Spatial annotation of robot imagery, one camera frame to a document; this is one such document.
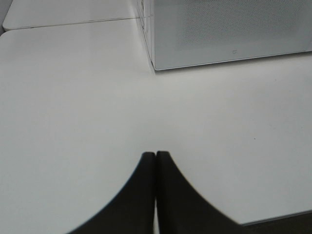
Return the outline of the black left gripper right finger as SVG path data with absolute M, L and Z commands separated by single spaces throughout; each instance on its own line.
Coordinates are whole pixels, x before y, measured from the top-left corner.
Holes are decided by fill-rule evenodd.
M 167 151 L 156 154 L 156 206 L 161 234 L 244 233 L 190 185 Z

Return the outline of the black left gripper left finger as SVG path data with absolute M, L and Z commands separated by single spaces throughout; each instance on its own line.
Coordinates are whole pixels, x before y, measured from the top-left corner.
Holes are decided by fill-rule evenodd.
M 142 154 L 118 194 L 72 234 L 152 234 L 156 196 L 156 155 Z

